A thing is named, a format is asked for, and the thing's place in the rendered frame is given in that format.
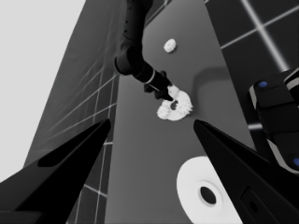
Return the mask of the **small white toothed gear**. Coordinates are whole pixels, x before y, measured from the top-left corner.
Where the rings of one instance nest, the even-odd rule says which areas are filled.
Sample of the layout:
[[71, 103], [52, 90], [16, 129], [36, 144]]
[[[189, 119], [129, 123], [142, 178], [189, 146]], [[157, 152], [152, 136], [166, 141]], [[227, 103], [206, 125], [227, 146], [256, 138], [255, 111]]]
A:
[[189, 115], [192, 112], [192, 102], [186, 92], [181, 91], [178, 95], [177, 101], [177, 112], [179, 112], [181, 116]]
[[169, 85], [168, 87], [168, 94], [173, 98], [177, 99], [179, 94], [179, 88], [175, 85]]
[[157, 116], [160, 119], [168, 119], [171, 113], [171, 108], [168, 105], [161, 105], [157, 110]]
[[164, 50], [167, 53], [171, 53], [172, 51], [174, 51], [176, 49], [177, 46], [177, 42], [175, 39], [171, 38], [169, 40], [167, 40], [164, 44]]

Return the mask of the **white round carrier with pins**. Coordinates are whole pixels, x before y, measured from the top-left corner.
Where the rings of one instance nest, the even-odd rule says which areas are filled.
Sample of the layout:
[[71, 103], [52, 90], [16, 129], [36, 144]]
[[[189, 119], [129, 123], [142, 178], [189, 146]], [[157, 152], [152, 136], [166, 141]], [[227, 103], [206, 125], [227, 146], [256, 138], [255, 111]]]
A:
[[171, 108], [171, 113], [170, 113], [170, 115], [169, 115], [169, 117], [168, 117], [167, 120], [178, 121], [178, 120], [184, 119], [186, 116], [188, 116], [188, 115], [181, 116], [179, 114], [179, 112], [177, 112], [177, 104], [178, 104], [177, 99], [175, 99], [173, 102], [169, 102], [169, 101], [163, 100], [162, 105], [168, 105]]

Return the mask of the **large thick white disc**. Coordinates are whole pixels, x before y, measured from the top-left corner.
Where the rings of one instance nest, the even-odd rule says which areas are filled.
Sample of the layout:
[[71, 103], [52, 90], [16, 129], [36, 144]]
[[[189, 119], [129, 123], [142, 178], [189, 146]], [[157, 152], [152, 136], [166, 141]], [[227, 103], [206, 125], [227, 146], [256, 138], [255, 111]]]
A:
[[243, 224], [207, 156], [191, 158], [181, 165], [177, 192], [193, 224]]

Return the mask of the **dark robot body block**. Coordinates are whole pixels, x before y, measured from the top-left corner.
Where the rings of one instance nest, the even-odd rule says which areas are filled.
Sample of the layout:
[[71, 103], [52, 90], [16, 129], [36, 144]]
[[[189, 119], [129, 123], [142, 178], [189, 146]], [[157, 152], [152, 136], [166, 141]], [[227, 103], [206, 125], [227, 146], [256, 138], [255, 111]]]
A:
[[249, 97], [278, 164], [299, 176], [299, 67], [256, 81]]

